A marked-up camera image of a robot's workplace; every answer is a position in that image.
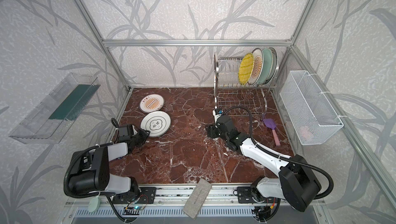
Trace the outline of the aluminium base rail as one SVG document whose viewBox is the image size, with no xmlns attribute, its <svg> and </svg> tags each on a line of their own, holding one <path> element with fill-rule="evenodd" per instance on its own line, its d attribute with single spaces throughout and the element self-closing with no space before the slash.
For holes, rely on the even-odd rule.
<svg viewBox="0 0 396 224">
<path fill-rule="evenodd" d="M 195 184 L 145 185 L 143 197 L 128 203 L 120 197 L 113 204 L 101 198 L 96 211 L 89 211 L 89 200 L 67 202 L 60 223 L 70 224 L 74 218 L 116 218 L 120 215 L 128 222 L 150 217 L 187 217 L 187 212 L 197 217 L 258 217 L 272 215 L 282 207 L 292 209 L 285 199 L 269 197 L 254 200 L 248 184 L 212 184 L 208 193 Z"/>
</svg>

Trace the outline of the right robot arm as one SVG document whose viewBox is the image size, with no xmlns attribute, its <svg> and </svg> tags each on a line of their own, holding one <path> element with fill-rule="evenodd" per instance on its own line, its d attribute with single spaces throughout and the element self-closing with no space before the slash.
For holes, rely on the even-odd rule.
<svg viewBox="0 0 396 224">
<path fill-rule="evenodd" d="M 208 137 L 221 138 L 228 149 L 253 159 L 277 175 L 276 179 L 259 177 L 251 184 L 252 198 L 257 203 L 274 198 L 279 205 L 281 200 L 286 200 L 293 209 L 304 212 L 313 200 L 333 191 L 334 180 L 325 170 L 308 164 L 298 154 L 287 156 L 257 142 L 251 112 L 248 112 L 248 134 L 237 130 L 228 111 L 215 108 L 212 114 L 214 123 L 205 128 Z"/>
</svg>

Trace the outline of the grey sponge block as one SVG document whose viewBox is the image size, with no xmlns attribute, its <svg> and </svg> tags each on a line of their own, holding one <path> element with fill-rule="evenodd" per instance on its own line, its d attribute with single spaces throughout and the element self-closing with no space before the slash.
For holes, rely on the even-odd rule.
<svg viewBox="0 0 396 224">
<path fill-rule="evenodd" d="M 211 189 L 212 185 L 209 182 L 200 179 L 185 203 L 183 212 L 191 219 L 196 219 Z"/>
</svg>

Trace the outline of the steel dish rack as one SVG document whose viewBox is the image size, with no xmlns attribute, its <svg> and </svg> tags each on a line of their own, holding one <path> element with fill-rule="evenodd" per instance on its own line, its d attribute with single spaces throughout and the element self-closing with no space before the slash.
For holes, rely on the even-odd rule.
<svg viewBox="0 0 396 224">
<path fill-rule="evenodd" d="M 233 106 L 244 106 L 253 116 L 261 117 L 268 111 L 268 96 L 276 83 L 271 79 L 267 84 L 240 84 L 238 71 L 242 59 L 214 54 L 214 109 L 225 111 Z"/>
</svg>

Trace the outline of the orange sunburst plate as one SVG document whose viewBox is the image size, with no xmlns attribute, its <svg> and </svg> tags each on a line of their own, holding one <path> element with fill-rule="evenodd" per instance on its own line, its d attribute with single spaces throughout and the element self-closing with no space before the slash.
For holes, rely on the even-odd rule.
<svg viewBox="0 0 396 224">
<path fill-rule="evenodd" d="M 248 85 L 253 85 L 259 79 L 259 76 L 262 72 L 263 68 L 263 52 L 260 48 L 256 48 L 253 50 L 252 55 L 254 57 L 254 66 L 252 74 L 248 80 Z"/>
<path fill-rule="evenodd" d="M 159 111 L 163 108 L 165 100 L 161 95 L 151 94 L 145 96 L 139 104 L 139 108 L 144 113 Z"/>
</svg>

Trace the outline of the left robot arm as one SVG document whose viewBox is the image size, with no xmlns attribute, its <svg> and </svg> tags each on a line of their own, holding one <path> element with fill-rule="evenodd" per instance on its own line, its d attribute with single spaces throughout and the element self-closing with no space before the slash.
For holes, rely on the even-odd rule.
<svg viewBox="0 0 396 224">
<path fill-rule="evenodd" d="M 142 148 L 151 132 L 135 125 L 121 126 L 115 118 L 110 121 L 117 132 L 115 142 L 73 153 L 64 177 L 67 196 L 75 199 L 106 196 L 134 202 L 142 195 L 134 177 L 111 174 L 109 163 Z"/>
</svg>

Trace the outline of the dark green rimmed white plate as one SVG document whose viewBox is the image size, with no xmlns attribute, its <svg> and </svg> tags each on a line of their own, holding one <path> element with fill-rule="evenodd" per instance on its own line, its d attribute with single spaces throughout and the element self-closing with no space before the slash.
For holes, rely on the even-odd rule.
<svg viewBox="0 0 396 224">
<path fill-rule="evenodd" d="M 265 82 L 266 84 L 268 84 L 269 82 L 272 81 L 272 79 L 274 78 L 274 75 L 276 73 L 276 70 L 278 69 L 277 52 L 272 47 L 270 47 L 269 49 L 271 50 L 271 53 L 272 53 L 272 66 L 271 66 L 270 74 L 268 75 L 267 80 Z"/>
</svg>

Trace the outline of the yellow green woven plate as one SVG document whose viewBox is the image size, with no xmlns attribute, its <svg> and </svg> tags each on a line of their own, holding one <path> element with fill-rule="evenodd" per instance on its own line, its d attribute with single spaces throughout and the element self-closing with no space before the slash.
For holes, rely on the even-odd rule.
<svg viewBox="0 0 396 224">
<path fill-rule="evenodd" d="M 254 57 L 248 53 L 242 59 L 238 70 L 238 81 L 240 85 L 246 85 L 252 75 L 254 68 Z"/>
</svg>

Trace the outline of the white plate with green rim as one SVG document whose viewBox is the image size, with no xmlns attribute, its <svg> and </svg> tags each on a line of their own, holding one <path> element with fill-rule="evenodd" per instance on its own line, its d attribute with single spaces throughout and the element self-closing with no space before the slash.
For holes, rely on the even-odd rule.
<svg viewBox="0 0 396 224">
<path fill-rule="evenodd" d="M 147 114 L 140 124 L 140 128 L 149 131 L 149 137 L 164 135 L 171 127 L 169 114 L 163 111 L 155 111 Z"/>
</svg>

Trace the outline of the pale green round gadget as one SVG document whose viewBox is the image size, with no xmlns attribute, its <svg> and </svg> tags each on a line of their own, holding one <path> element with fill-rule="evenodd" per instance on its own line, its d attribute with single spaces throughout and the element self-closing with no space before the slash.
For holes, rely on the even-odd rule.
<svg viewBox="0 0 396 224">
<path fill-rule="evenodd" d="M 101 200 L 100 200 L 99 197 L 92 198 L 89 201 L 89 204 L 88 204 L 88 207 L 87 207 L 88 212 L 89 213 L 96 212 L 99 209 L 100 204 L 101 204 Z"/>
</svg>

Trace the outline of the light green flower plate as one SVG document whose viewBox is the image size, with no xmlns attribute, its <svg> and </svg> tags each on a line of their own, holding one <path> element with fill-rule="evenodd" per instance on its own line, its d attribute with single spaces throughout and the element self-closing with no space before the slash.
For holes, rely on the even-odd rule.
<svg viewBox="0 0 396 224">
<path fill-rule="evenodd" d="M 271 68 L 273 64 L 273 55 L 271 48 L 263 49 L 262 54 L 263 54 L 262 71 L 256 82 L 258 85 L 264 84 L 266 82 L 271 72 Z"/>
</svg>

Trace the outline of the clear plastic wall shelf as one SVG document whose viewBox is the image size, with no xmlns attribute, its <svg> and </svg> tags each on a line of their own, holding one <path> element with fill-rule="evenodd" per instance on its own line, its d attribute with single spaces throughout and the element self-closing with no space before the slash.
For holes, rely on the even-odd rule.
<svg viewBox="0 0 396 224">
<path fill-rule="evenodd" d="M 92 75 L 69 73 L 9 134 L 23 144 L 58 144 L 100 88 Z"/>
</svg>

